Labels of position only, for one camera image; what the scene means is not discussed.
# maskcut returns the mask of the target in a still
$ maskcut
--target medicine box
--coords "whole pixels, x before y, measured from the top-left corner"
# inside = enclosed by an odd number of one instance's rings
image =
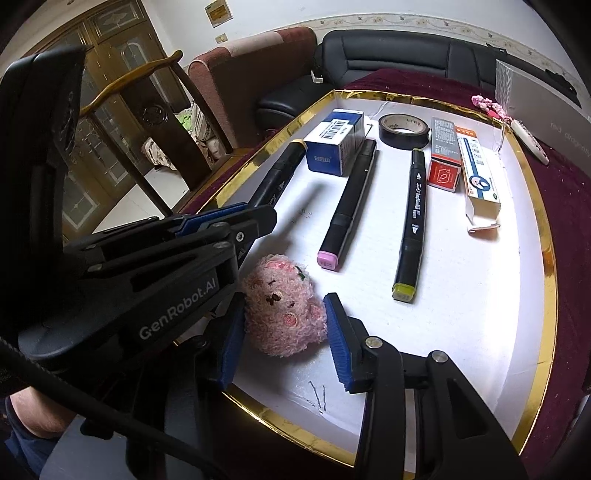
[[[363,112],[333,110],[304,139],[308,168],[342,177],[364,137]]]
[[[456,135],[464,168],[466,186],[466,216],[470,220],[467,230],[497,228],[497,217],[501,211],[501,201],[495,190],[488,160],[476,132],[456,127]]]
[[[462,173],[462,155],[457,144],[456,126],[449,120],[433,118],[431,123],[431,163],[427,183],[455,192]]]

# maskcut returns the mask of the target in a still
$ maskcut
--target tray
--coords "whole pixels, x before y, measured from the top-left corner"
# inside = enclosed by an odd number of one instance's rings
[[[219,205],[248,201],[287,142],[303,138],[334,108],[363,110],[371,119],[368,137],[378,141],[362,213],[340,271],[321,269],[316,254],[346,179],[310,172],[304,160],[275,207],[275,231],[253,246],[242,274],[263,255],[286,254],[305,265],[320,298],[337,292],[347,313],[363,320],[370,334],[417,355],[444,350],[521,451],[553,360],[556,267],[537,185],[519,144],[501,130],[502,124],[435,100],[331,92],[264,146],[212,200]],[[466,232],[463,187],[456,193],[428,187],[423,263],[412,304],[391,297],[410,166],[410,152],[379,140],[376,120],[393,112],[418,116],[428,124],[437,116],[476,131],[502,203],[498,231],[471,236]],[[428,162],[430,147],[424,151]],[[271,358],[245,342],[228,396],[303,447],[353,464],[365,396],[344,391],[327,343],[289,358]],[[414,472],[413,407],[410,391],[408,472]]]

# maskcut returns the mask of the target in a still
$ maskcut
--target sofa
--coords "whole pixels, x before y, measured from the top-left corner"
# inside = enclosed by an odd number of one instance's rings
[[[196,57],[189,76],[234,147],[254,147],[333,89],[381,69],[429,73],[493,95],[496,61],[525,70],[580,106],[561,75],[501,48],[397,30],[333,30],[317,45],[310,28],[266,32]],[[313,83],[310,71],[323,78]]]

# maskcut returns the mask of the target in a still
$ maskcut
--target gold rim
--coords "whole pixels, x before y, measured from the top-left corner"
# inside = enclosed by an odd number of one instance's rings
[[[276,136],[266,143],[250,161],[245,164],[232,178],[230,178],[213,196],[209,202],[215,202],[217,205],[223,205],[252,175],[254,171],[262,165],[305,123],[314,118],[323,108],[332,100],[359,98],[367,100],[381,100],[388,102],[406,103],[409,105],[425,106],[431,109],[455,113],[473,120],[502,128],[503,123],[497,119],[491,118],[483,113],[475,112],[468,108],[454,105],[452,103],[433,100],[425,97],[412,95],[402,95],[399,93],[377,92],[373,90],[334,90],[322,97],[318,102],[312,105],[296,119],[292,120]],[[544,401],[546,388],[550,379],[552,364],[554,361],[554,347],[556,345],[556,328],[558,321],[558,287],[556,277],[556,259],[554,257],[554,245],[550,232],[550,224],[544,207],[538,184],[535,181],[533,172],[528,164],[525,154],[521,150],[517,139],[509,130],[505,134],[507,140],[521,167],[527,189],[530,193],[531,201],[534,206],[536,223],[538,225],[538,234],[540,236],[540,245],[542,250],[542,259],[544,264],[544,320],[542,328],[542,339],[540,343],[540,353],[538,364],[535,370],[534,382],[521,416],[512,443],[515,449],[521,453],[525,447],[535,421],[540,412],[540,407]],[[355,454],[348,452],[336,445],[318,438],[312,433],[298,427],[287,419],[281,417],[271,409],[254,400],[250,395],[240,390],[235,385],[231,385],[225,395],[232,400],[238,407],[244,410],[253,418],[257,419],[263,425],[267,426],[282,437],[294,442],[295,444],[314,452],[324,458],[328,458],[337,463],[353,466],[355,463]],[[411,473],[405,473],[405,479],[413,478]]]

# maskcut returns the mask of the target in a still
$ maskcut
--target pink teddy bear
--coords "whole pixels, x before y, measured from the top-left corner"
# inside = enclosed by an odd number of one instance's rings
[[[285,255],[269,255],[244,279],[246,332],[261,352],[289,356],[326,339],[326,310],[308,273]]]

